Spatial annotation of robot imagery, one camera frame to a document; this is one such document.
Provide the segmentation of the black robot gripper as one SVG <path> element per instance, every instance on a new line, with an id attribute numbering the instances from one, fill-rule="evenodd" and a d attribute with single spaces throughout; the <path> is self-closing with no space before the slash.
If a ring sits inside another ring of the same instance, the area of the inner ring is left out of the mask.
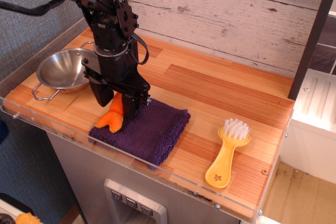
<path id="1" fill-rule="evenodd" d="M 114 92 L 123 94 L 123 115 L 132 118 L 140 107 L 140 102 L 149 104 L 150 85 L 139 74 L 138 65 L 147 63 L 149 52 L 142 62 L 136 57 L 137 49 L 126 48 L 119 54 L 100 55 L 84 59 L 84 75 L 89 79 L 91 90 L 100 106 L 106 106 L 113 98 Z"/>

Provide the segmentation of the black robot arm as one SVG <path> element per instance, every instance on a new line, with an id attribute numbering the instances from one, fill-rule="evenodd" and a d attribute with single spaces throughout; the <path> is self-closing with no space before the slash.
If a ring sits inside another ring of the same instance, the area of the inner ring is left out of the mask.
<path id="1" fill-rule="evenodd" d="M 128 0 L 71 0 L 82 10 L 94 38 L 94 56 L 82 60 L 84 74 L 101 106 L 114 92 L 122 95 L 124 117 L 132 117 L 140 104 L 149 104 L 150 84 L 139 74 L 138 45 L 146 43 L 135 34 L 138 16 Z"/>

